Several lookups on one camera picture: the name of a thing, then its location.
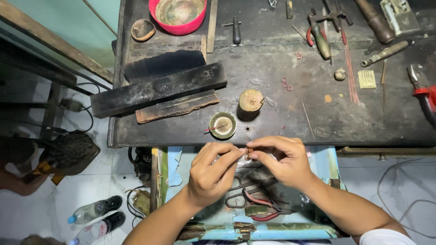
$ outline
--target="white sleeve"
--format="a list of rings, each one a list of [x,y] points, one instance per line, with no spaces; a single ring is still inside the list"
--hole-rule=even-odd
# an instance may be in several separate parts
[[[416,245],[414,241],[398,231],[376,229],[360,237],[360,245]]]

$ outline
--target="hand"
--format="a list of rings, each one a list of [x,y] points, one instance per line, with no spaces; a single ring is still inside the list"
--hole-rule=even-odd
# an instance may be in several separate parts
[[[211,165],[217,155],[222,155]],[[188,195],[196,207],[204,208],[232,187],[236,160],[245,154],[231,143],[207,143],[192,161]]]
[[[316,175],[309,167],[306,149],[298,138],[267,136],[247,143],[247,147],[274,147],[273,155],[279,151],[277,160],[263,151],[255,150],[248,158],[262,162],[282,184],[303,191]]]

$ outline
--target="green bowl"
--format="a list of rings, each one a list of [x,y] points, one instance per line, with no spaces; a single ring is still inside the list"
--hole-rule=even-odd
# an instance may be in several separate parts
[[[218,112],[213,115],[209,121],[209,128],[213,127],[220,127],[218,129],[210,130],[213,136],[222,140],[228,139],[232,137],[236,131],[235,117],[228,112]]]

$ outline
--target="open drawer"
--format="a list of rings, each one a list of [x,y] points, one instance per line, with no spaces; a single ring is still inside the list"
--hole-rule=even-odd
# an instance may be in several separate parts
[[[342,183],[335,148],[333,146],[309,146],[311,152],[309,163],[311,170],[325,183],[346,190]],[[200,150],[193,146],[171,146],[153,149],[153,169],[150,211],[171,199],[188,183],[191,162]],[[261,179],[271,178],[265,167],[247,173],[236,173],[247,182],[247,179],[258,176]],[[234,179],[233,186],[238,186]],[[294,240],[294,239],[331,239],[346,236],[318,209],[313,203],[296,189],[276,183],[267,189],[274,192],[280,201],[289,203],[296,213],[279,215],[265,222],[253,221],[246,216],[245,208],[229,208],[225,199],[242,190],[228,192],[216,203],[206,207],[195,215],[180,232],[178,242],[194,242],[198,240]],[[243,197],[229,200],[240,205]]]

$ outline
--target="wooden stump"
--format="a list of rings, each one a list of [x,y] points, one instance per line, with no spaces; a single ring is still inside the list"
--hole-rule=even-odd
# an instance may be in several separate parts
[[[238,118],[243,121],[253,119],[263,105],[262,93],[254,90],[244,90],[239,96]]]

